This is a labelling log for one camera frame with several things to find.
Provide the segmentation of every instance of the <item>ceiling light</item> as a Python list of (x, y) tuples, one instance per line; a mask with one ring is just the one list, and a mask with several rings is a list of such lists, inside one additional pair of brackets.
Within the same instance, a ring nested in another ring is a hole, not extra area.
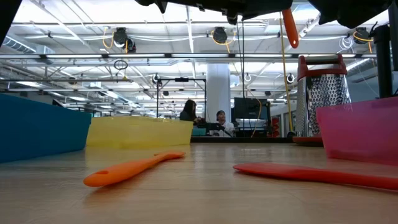
[[(236, 54), (237, 57), (243, 57), (243, 54)], [(250, 58), (282, 58), (281, 54), (244, 54), (244, 57)], [(285, 54), (286, 58), (292, 57), (291, 54)]]
[(106, 94), (115, 99), (117, 99), (119, 97), (116, 93), (114, 93), (112, 91), (107, 91)]
[(77, 100), (77, 101), (86, 101), (86, 98), (83, 97), (79, 97), (79, 96), (69, 96), (69, 98), (73, 99), (73, 100)]
[(109, 54), (109, 52), (106, 49), (100, 49), (100, 51), (105, 51), (107, 54)]
[(40, 58), (39, 55), (29, 54), (29, 55), (0, 55), (1, 59), (30, 59), (30, 58)]
[(228, 54), (172, 54), (174, 58), (228, 58)]
[(46, 89), (43, 91), (75, 91), (73, 89)]
[(363, 54), (362, 58), (376, 58), (377, 55), (376, 54)]
[(347, 66), (347, 71), (350, 71), (351, 69), (357, 67), (358, 65), (362, 65), (363, 63), (367, 62), (368, 60), (370, 60), (370, 58), (364, 59), (364, 60), (360, 60), (358, 62), (352, 63), (351, 65)]
[(92, 54), (92, 55), (47, 55), (47, 58), (101, 58), (102, 55)]
[(31, 86), (31, 87), (41, 87), (41, 85), (39, 85), (38, 83), (34, 83), (34, 82), (17, 82), (17, 83), (22, 84), (22, 85)]
[(309, 54), (308, 57), (334, 56), (335, 54)]
[(110, 54), (110, 58), (164, 58), (164, 54)]
[(342, 54), (343, 58), (353, 58), (355, 57), (355, 54)]
[(64, 97), (64, 95), (61, 95), (61, 94), (59, 94), (59, 93), (54, 93), (54, 92), (49, 92), (50, 94), (53, 94), (54, 96), (59, 96), (59, 97)]

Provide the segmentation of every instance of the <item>red spatula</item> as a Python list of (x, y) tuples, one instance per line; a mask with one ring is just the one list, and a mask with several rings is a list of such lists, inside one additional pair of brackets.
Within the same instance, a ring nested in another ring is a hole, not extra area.
[(380, 189), (398, 190), (398, 178), (360, 175), (333, 170), (267, 162), (238, 164), (233, 167), (239, 171), (268, 177), (280, 177), (291, 180), (308, 180), (332, 184), (351, 184)]

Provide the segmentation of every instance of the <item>white column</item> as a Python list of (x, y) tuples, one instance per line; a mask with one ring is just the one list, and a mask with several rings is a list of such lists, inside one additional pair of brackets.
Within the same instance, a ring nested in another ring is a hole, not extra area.
[(225, 111), (227, 121), (231, 121), (231, 87), (228, 64), (207, 65), (207, 122), (215, 123), (217, 111)]

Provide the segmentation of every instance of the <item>plastic bin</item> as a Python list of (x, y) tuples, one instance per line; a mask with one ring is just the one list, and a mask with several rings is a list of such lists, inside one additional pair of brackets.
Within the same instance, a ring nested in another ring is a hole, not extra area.
[(317, 109), (329, 158), (398, 166), (398, 97)]
[(192, 136), (206, 136), (206, 128), (193, 128)]
[(190, 144), (193, 123), (139, 116), (93, 118), (87, 146), (109, 149)]
[(0, 162), (82, 150), (91, 115), (0, 94)]

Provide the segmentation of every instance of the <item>computer monitor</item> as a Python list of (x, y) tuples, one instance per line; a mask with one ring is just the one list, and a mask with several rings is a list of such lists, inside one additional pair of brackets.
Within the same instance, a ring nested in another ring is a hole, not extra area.
[(262, 105), (260, 119), (268, 120), (267, 99), (235, 98), (234, 118), (236, 119), (258, 119), (260, 103)]

